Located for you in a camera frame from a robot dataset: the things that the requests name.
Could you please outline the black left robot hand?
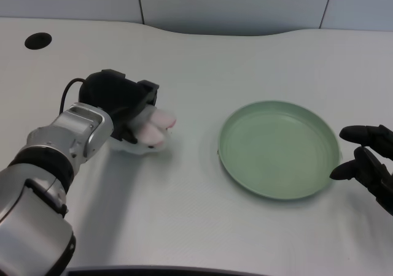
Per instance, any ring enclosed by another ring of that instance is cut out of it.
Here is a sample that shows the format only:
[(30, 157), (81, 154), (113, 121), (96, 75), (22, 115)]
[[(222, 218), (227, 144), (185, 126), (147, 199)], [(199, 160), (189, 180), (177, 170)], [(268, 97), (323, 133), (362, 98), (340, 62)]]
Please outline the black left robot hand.
[(147, 80), (133, 82), (125, 74), (104, 69), (89, 75), (79, 90), (79, 102), (105, 111), (111, 118), (116, 140), (138, 142), (136, 131), (127, 123), (135, 119), (148, 105), (155, 105), (159, 85)]

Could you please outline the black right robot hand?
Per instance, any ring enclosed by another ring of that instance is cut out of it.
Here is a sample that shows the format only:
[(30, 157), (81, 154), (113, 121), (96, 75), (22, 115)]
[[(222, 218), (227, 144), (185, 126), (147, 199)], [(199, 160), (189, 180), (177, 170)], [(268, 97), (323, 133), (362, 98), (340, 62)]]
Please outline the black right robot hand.
[(392, 214), (392, 174), (372, 153), (392, 159), (392, 131), (383, 125), (347, 126), (339, 136), (348, 142), (359, 144), (354, 150), (354, 159), (345, 162), (331, 172), (332, 180), (356, 179), (374, 195), (377, 203)]

